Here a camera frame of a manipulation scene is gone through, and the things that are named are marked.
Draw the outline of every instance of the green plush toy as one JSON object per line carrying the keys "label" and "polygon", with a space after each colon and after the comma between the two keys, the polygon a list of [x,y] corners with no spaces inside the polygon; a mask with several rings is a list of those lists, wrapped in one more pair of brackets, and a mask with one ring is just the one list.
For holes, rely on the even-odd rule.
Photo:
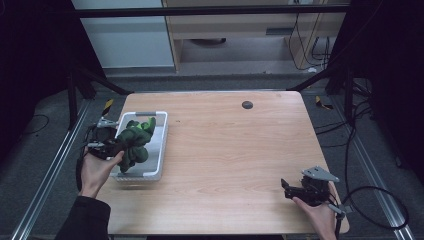
{"label": "green plush toy", "polygon": [[151,117],[147,122],[131,120],[126,128],[118,135],[117,140],[123,144],[125,154],[118,164],[122,173],[125,173],[135,163],[145,162],[149,153],[144,145],[150,142],[156,126],[156,118]]}

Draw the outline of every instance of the wooden table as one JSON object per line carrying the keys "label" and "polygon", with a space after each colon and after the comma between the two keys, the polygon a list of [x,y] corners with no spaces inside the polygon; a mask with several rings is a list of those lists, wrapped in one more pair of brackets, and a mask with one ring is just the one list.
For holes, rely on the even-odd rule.
{"label": "wooden table", "polygon": [[112,208],[110,234],[313,232],[280,185],[300,186],[301,170],[315,165],[328,170],[298,92],[132,94],[122,113],[130,111],[168,112],[163,174],[106,182],[98,199]]}

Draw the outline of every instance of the white panel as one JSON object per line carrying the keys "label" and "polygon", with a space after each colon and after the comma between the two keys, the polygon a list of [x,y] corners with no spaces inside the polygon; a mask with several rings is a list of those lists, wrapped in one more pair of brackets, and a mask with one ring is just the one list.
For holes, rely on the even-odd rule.
{"label": "white panel", "polygon": [[[76,9],[162,7],[160,0],[72,0]],[[164,17],[81,19],[103,68],[174,66]]]}

